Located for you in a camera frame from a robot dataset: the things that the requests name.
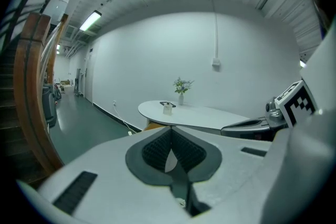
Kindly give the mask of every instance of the doorway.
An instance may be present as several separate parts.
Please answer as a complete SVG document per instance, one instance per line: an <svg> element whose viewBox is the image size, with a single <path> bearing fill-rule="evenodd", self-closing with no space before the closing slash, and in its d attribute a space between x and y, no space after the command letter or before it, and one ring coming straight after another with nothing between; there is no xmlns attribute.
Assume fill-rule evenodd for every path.
<svg viewBox="0 0 336 224"><path fill-rule="evenodd" d="M85 98L92 103L92 85L93 85L93 70L95 68L98 44L92 44L88 48L87 61L85 69Z"/></svg>

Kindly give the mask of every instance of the small white box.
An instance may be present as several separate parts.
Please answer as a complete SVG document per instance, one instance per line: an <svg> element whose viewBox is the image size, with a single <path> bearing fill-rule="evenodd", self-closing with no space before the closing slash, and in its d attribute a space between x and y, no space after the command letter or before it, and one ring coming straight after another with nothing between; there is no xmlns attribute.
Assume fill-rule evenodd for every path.
<svg viewBox="0 0 336 224"><path fill-rule="evenodd" d="M289 127L304 122L316 110L315 101L303 80L293 83L276 97L275 107L281 110Z"/></svg>
<svg viewBox="0 0 336 224"><path fill-rule="evenodd" d="M218 59L218 58L213 58L212 59L212 66L213 67L219 67L219 66L221 66L221 63L220 63L221 61Z"/></svg>

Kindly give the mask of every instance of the floor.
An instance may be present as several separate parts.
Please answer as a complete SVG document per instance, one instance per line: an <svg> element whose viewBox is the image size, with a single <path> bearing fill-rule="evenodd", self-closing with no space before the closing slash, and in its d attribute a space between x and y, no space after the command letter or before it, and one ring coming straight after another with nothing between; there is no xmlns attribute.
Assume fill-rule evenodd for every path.
<svg viewBox="0 0 336 224"><path fill-rule="evenodd" d="M103 142L128 136L127 127L96 109L84 97L77 97L73 87L56 105L57 123L50 128L50 138L64 164Z"/></svg>

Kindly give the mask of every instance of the cable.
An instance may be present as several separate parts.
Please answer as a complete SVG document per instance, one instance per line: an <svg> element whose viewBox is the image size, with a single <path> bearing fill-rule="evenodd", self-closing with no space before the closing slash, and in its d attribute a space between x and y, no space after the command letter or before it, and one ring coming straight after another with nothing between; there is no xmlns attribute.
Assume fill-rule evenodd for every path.
<svg viewBox="0 0 336 224"><path fill-rule="evenodd" d="M211 5L212 5L212 9L214 11L214 15L215 15L215 58L218 58L218 25L217 25L217 13L216 13L216 9L215 9L215 3L214 0L210 0L211 1Z"/></svg>
<svg viewBox="0 0 336 224"><path fill-rule="evenodd" d="M136 132L135 130L131 129L131 128L128 126L128 124L125 123L125 121L121 118L121 116L119 115L119 113L117 112L117 109L116 109L115 107L116 107L116 106L113 105L113 108L114 108L115 112L117 113L119 119L121 119L121 121L127 126L128 129L130 129L132 132L134 132L134 133L136 134L137 132Z"/></svg>

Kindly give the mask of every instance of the ceiling light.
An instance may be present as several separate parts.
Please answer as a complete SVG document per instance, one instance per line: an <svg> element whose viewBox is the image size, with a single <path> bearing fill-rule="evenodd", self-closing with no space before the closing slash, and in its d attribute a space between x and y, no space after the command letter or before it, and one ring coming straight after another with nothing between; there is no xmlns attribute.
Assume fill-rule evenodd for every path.
<svg viewBox="0 0 336 224"><path fill-rule="evenodd" d="M82 31L86 31L89 29L89 27L99 18L101 17L101 13L98 11L94 11L89 18L86 19L86 21L82 24L82 26L80 27L80 30Z"/></svg>
<svg viewBox="0 0 336 224"><path fill-rule="evenodd" d="M303 67L303 68L305 68L307 65L304 63L304 62L302 62L302 61L300 61L300 65L301 65L301 67Z"/></svg>

